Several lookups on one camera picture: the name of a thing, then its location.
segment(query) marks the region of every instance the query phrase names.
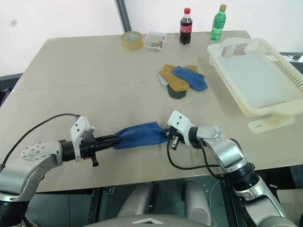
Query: wooden table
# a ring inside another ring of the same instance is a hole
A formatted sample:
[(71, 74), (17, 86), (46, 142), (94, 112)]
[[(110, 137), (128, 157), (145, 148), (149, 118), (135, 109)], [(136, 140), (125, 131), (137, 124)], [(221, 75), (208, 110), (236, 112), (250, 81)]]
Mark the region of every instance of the wooden table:
[[(303, 116), (296, 123), (253, 134), (244, 116), (215, 69), (208, 63), (207, 46), (214, 43), (208, 32), (193, 33), (190, 45), (180, 45), (178, 34), (169, 34), (163, 52), (141, 49), (129, 52), (120, 36), (57, 38), (48, 40), (18, 81), (0, 109), (0, 160), (31, 127), (60, 113), (78, 113), (96, 127), (95, 136), (122, 128), (157, 121), (163, 128), (174, 110), (195, 125), (219, 124), (226, 135), (242, 146), (248, 161), (257, 169), (297, 165), (303, 162), (301, 139)], [(224, 32), (229, 37), (249, 38), (245, 31)], [(205, 75), (208, 89), (187, 91), (172, 99), (157, 77), (164, 64), (196, 64)], [(73, 117), (61, 117), (29, 134), (9, 162), (27, 145), (40, 141), (70, 140)], [(202, 152), (185, 145), (171, 151), (180, 166), (203, 164)], [(209, 163), (215, 163), (207, 150)], [(170, 165), (166, 144), (107, 149), (97, 153), (98, 167), (91, 160), (70, 161), (51, 170), (39, 192), (94, 188), (110, 185), (208, 175), (206, 169), (178, 170)]]

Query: tape roll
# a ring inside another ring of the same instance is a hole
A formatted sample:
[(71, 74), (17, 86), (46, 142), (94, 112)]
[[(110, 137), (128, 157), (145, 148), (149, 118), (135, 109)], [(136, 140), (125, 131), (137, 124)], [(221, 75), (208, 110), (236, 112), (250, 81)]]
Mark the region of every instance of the tape roll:
[(143, 47), (143, 38), (139, 32), (125, 32), (121, 35), (122, 46), (129, 50), (135, 51)]

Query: blue cloth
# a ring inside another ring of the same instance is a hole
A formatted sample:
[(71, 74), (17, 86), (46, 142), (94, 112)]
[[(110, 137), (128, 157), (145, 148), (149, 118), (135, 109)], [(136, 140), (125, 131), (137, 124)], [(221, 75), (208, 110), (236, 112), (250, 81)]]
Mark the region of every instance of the blue cloth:
[(164, 130), (157, 122), (131, 126), (115, 133), (121, 139), (114, 149), (133, 148), (137, 146), (160, 144), (167, 141)]
[(200, 73), (194, 72), (187, 68), (177, 66), (171, 72), (180, 79), (185, 80), (196, 91), (203, 91), (207, 89), (207, 84), (204, 81), (204, 76)]

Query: clear plastic container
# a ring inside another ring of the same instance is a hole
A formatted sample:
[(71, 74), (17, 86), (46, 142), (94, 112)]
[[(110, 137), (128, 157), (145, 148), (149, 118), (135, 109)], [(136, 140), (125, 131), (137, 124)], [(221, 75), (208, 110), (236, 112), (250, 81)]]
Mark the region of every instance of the clear plastic container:
[(144, 47), (148, 51), (160, 52), (165, 47), (167, 34), (159, 32), (149, 32), (144, 40)]

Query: green plastic bottle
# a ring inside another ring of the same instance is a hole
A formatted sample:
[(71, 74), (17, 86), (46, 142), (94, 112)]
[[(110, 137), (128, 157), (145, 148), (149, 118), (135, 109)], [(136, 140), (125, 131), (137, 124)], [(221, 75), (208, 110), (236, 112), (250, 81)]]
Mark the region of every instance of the green plastic bottle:
[(222, 30), (226, 21), (225, 16), (226, 5), (220, 6), (220, 11), (214, 17), (213, 29), (210, 33), (210, 38), (212, 40), (219, 40), (222, 34)]

